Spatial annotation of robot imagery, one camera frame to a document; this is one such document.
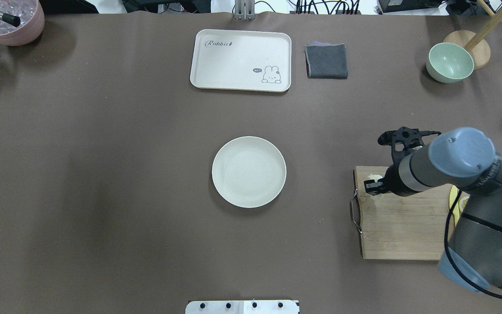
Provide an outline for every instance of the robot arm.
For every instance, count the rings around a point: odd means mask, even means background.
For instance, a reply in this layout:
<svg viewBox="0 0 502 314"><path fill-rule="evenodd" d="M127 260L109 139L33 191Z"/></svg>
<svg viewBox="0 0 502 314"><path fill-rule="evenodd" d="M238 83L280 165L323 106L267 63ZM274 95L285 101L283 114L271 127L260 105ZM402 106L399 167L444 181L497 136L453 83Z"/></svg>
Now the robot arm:
<svg viewBox="0 0 502 314"><path fill-rule="evenodd" d="M407 196L451 183L471 195L450 237L450 254L458 269L482 288L502 288L502 156L477 129L450 131L427 146L422 136L417 129L406 127L384 133L379 143L392 145L394 164L379 181L365 181L366 191L371 195L392 192ZM402 156L396 153L396 141L404 145ZM456 273L445 254L439 269L449 279L474 290Z"/></svg>

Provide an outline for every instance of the ice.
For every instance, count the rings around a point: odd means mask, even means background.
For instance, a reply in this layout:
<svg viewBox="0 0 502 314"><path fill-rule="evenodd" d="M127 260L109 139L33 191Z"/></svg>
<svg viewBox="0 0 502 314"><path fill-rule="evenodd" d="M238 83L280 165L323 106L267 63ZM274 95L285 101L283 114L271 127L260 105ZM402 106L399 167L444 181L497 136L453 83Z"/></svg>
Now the ice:
<svg viewBox="0 0 502 314"><path fill-rule="evenodd" d="M0 11L20 17L22 26L34 16L37 2L37 0L0 0ZM12 30L16 30L16 27L0 20L0 34Z"/></svg>

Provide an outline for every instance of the white plate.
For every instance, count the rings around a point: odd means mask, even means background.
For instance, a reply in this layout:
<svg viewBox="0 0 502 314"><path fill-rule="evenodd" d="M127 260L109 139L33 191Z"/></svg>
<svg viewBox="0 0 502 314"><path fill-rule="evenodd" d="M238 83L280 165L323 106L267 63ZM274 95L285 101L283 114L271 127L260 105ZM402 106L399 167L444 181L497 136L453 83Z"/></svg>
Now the white plate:
<svg viewBox="0 0 502 314"><path fill-rule="evenodd" d="M201 30L191 84L198 88L284 92L291 84L292 40L275 32Z"/></svg>
<svg viewBox="0 0 502 314"><path fill-rule="evenodd" d="M260 137L239 137L226 143L213 161L213 182L218 193L244 208L272 201L285 183L284 157Z"/></svg>

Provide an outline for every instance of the round plate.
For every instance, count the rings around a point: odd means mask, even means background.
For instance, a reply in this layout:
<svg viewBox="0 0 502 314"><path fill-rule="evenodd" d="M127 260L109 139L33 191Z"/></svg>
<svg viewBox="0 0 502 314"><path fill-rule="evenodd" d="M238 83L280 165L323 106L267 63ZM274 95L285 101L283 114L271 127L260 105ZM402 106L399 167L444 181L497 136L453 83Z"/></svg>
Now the round plate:
<svg viewBox="0 0 502 314"><path fill-rule="evenodd" d="M284 157L260 137L239 137L226 143L213 162L213 182L218 193L244 208L272 201L285 183Z"/></svg>

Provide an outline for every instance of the pink bowl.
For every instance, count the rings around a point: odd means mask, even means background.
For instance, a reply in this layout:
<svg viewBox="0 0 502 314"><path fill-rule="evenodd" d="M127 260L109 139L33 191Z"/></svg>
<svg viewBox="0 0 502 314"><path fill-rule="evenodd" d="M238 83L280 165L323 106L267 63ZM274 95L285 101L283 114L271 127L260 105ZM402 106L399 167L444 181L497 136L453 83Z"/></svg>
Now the pink bowl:
<svg viewBox="0 0 502 314"><path fill-rule="evenodd" d="M28 20L24 25L17 27L16 29L8 32L6 34L0 34L0 44L6 44L7 46L20 46L22 44L28 44L42 33L44 29L44 11L40 2L36 2L36 10L34 15L30 20Z"/></svg>

